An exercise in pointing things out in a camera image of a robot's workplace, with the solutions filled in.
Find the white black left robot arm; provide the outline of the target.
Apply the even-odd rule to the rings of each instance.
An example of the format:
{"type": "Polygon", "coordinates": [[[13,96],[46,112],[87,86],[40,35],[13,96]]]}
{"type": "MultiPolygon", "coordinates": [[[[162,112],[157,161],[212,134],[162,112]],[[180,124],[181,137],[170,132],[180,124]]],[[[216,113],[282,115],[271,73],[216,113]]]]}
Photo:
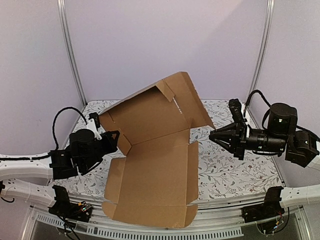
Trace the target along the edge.
{"type": "Polygon", "coordinates": [[[22,198],[55,209],[63,216],[74,213],[65,188],[46,187],[26,182],[24,178],[61,180],[84,176],[94,170],[107,154],[118,150],[120,132],[81,129],[69,136],[65,149],[26,157],[0,157],[1,197],[22,198]]]}

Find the brown cardboard box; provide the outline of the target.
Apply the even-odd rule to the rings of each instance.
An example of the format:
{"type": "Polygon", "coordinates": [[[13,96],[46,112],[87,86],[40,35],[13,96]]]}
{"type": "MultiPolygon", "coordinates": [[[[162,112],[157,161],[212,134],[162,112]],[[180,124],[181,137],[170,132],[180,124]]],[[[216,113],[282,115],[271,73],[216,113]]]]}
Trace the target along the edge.
{"type": "Polygon", "coordinates": [[[99,116],[105,131],[120,132],[123,157],[110,162],[104,198],[157,206],[192,203],[199,196],[199,144],[194,128],[213,126],[185,71],[117,102],[99,116]]]}

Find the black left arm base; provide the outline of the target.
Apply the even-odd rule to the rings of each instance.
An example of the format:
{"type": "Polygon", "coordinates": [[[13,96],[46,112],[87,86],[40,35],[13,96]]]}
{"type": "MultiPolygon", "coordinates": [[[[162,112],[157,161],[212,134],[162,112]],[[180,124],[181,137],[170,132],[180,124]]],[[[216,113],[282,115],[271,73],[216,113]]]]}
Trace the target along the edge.
{"type": "Polygon", "coordinates": [[[59,200],[52,207],[48,208],[50,214],[60,217],[63,220],[75,220],[84,223],[89,222],[92,211],[92,204],[85,201],[72,203],[59,200]]]}

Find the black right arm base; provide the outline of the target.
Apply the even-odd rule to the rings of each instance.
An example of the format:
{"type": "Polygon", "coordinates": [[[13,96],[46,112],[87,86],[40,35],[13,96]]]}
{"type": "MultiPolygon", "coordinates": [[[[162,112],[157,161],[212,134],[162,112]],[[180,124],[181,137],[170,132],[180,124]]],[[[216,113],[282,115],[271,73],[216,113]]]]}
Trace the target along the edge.
{"type": "Polygon", "coordinates": [[[273,218],[285,213],[280,205],[281,197],[265,198],[263,203],[245,206],[241,209],[241,216],[245,223],[273,218]]]}

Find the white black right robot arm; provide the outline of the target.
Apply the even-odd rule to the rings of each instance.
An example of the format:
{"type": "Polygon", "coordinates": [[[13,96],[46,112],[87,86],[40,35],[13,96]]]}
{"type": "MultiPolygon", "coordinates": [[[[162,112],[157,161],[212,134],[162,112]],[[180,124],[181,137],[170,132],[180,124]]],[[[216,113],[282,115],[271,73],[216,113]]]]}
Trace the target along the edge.
{"type": "Polygon", "coordinates": [[[262,121],[267,126],[252,128],[245,118],[246,108],[238,99],[228,103],[233,122],[209,134],[209,139],[243,160],[245,151],[260,156],[281,156],[303,168],[314,167],[319,156],[320,139],[313,132],[299,127],[298,111],[285,103],[270,104],[262,121]]]}

